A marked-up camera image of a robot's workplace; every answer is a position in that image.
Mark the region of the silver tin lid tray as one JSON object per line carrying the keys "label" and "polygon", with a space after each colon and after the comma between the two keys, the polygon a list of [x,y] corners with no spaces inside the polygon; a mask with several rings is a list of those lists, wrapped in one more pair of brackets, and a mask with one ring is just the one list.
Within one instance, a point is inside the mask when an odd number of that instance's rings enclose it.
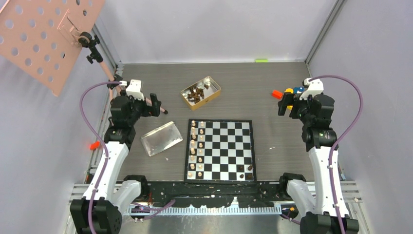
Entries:
{"label": "silver tin lid tray", "polygon": [[151,157],[159,154],[183,140],[174,121],[170,121],[140,138],[146,154]]}

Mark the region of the black white chessboard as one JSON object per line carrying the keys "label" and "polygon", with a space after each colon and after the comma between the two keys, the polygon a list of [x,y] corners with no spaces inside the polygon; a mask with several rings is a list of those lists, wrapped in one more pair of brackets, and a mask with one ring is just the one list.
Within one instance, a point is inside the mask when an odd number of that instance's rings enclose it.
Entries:
{"label": "black white chessboard", "polygon": [[[191,154],[190,141],[196,142]],[[252,174],[246,180],[245,174]],[[242,119],[189,119],[184,170],[186,183],[257,182],[253,122]]]}

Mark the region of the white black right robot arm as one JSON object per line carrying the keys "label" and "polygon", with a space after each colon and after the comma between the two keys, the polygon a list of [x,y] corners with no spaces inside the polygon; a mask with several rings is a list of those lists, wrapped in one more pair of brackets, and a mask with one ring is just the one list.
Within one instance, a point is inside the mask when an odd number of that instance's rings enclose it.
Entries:
{"label": "white black right robot arm", "polygon": [[289,116],[303,123],[302,140],[314,172],[314,194],[309,191],[304,176],[299,174],[284,173],[278,186],[282,199],[293,199],[302,234],[359,232],[359,222],[350,217],[340,185],[338,137],[330,127],[334,103],[333,98],[324,94],[302,99],[300,94],[290,92],[284,93],[278,102],[280,116],[292,106]]}

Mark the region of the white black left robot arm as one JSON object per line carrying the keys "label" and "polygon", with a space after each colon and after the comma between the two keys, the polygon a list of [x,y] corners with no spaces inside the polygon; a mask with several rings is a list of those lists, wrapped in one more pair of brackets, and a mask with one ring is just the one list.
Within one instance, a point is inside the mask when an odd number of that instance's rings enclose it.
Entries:
{"label": "white black left robot arm", "polygon": [[126,177],[118,190],[115,185],[136,134],[135,123],[141,117],[157,117],[161,113],[162,103],[157,95],[151,93],[150,100],[151,104],[147,104],[145,100],[122,95],[111,101],[110,126],[104,135],[101,161],[87,191],[70,205],[78,234],[119,233],[129,205],[149,197],[143,175]]}

